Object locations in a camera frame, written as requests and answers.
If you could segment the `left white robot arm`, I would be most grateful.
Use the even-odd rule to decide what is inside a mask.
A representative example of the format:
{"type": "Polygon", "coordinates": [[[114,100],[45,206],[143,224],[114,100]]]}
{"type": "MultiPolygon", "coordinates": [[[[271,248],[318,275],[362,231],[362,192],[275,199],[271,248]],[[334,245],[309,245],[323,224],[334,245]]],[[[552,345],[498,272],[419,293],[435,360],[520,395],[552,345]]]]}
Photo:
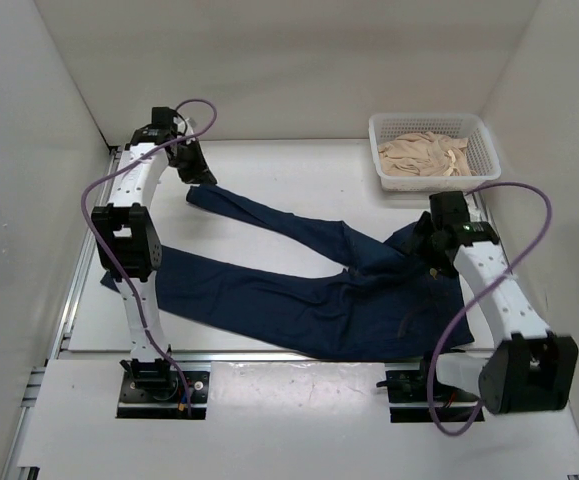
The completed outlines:
{"type": "Polygon", "coordinates": [[[168,168],[185,184],[217,183],[190,127],[150,124],[134,132],[107,203],[90,214],[100,263],[122,297],[134,364],[163,362],[169,352],[155,291],[164,253],[149,211],[168,168]]]}

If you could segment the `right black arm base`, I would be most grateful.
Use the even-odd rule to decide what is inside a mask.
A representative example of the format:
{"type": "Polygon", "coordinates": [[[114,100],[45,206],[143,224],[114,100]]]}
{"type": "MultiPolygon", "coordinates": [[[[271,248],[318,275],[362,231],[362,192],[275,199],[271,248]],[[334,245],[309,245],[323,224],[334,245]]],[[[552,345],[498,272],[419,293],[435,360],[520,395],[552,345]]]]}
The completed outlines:
{"type": "MultiPolygon", "coordinates": [[[[427,402],[428,359],[385,365],[384,377],[376,383],[386,393],[390,422],[394,424],[432,423],[427,402]]],[[[434,383],[433,399],[441,423],[466,422],[477,405],[477,397],[456,387],[434,383]]]]}

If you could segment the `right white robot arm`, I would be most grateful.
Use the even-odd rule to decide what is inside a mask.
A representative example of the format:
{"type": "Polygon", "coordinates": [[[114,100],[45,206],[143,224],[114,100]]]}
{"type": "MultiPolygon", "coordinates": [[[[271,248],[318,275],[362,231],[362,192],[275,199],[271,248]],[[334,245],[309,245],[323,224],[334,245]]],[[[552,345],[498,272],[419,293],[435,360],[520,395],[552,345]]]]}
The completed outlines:
{"type": "Polygon", "coordinates": [[[437,226],[421,215],[404,250],[432,270],[463,278],[473,294],[456,317],[478,306],[494,342],[487,358],[447,353],[443,334],[418,387],[439,400],[453,387],[478,398],[494,415],[560,411],[568,403],[579,349],[569,335],[555,334],[531,306],[512,275],[500,239],[487,222],[437,226]]]}

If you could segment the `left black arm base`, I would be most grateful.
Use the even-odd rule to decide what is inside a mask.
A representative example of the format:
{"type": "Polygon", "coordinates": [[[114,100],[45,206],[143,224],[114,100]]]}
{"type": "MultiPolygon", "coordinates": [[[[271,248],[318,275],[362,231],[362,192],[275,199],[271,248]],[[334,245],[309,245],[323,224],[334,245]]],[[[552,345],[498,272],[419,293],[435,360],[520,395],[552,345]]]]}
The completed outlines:
{"type": "Polygon", "coordinates": [[[210,390],[210,372],[187,370],[185,383],[163,359],[121,360],[123,378],[116,417],[142,420],[204,420],[210,390]]]}

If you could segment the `dark blue denim trousers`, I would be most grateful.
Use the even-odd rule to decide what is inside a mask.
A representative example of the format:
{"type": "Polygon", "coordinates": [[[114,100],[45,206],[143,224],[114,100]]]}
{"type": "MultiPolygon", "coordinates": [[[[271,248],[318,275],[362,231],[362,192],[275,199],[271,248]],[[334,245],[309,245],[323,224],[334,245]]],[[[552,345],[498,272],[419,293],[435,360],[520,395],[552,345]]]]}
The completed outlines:
{"type": "Polygon", "coordinates": [[[321,360],[390,362],[431,352],[463,307],[456,278],[433,278],[401,247],[342,221],[275,210],[218,186],[190,188],[188,203],[287,236],[342,265],[303,278],[246,268],[170,247],[156,277],[166,312],[321,360]]]}

